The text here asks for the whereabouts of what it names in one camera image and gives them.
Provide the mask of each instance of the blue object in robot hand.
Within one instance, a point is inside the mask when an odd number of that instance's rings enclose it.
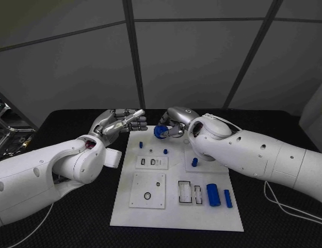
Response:
[[[163,132],[168,131],[168,127],[167,126],[155,126],[155,129],[154,129],[154,134],[155,134],[155,137],[158,139],[164,139],[160,135]]]
[[[216,207],[220,206],[220,197],[219,197],[219,187],[214,183],[207,185],[207,196],[209,196],[209,204]]]
[[[197,158],[194,158],[194,159],[193,159],[191,166],[193,166],[193,167],[197,167],[197,165],[199,165],[199,159],[197,159]]]
[[[232,198],[230,198],[230,192],[229,190],[224,190],[224,194],[226,194],[226,205],[229,208],[233,207],[233,203],[232,203]]]

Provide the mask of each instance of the black table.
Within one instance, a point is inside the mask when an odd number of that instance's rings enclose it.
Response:
[[[55,111],[36,134],[29,151],[88,134],[104,110]],[[166,110],[148,110],[148,124],[155,125]],[[230,120],[243,129],[283,142],[317,150],[298,118],[282,111],[197,110]],[[125,154],[130,134],[109,146]],[[203,231],[109,226],[122,170],[104,167],[94,183],[56,202],[50,216],[35,235],[19,247],[322,247],[322,225],[285,214],[263,196],[263,181],[230,170],[243,232]],[[273,185],[282,203],[322,217],[322,203],[301,192]],[[43,220],[49,207],[0,229],[0,247],[20,241]]]

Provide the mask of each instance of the robotic hand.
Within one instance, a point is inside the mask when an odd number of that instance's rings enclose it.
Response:
[[[168,130],[166,123],[174,127]],[[217,160],[243,175],[279,183],[322,202],[322,153],[302,149],[259,133],[242,130],[223,118],[184,107],[168,108],[155,136],[180,137],[187,131],[199,157]]]
[[[0,226],[23,219],[91,183],[104,165],[118,168],[121,152],[107,148],[119,132],[145,131],[144,110],[108,110],[89,134],[0,162]],[[55,174],[63,181],[53,181]]]

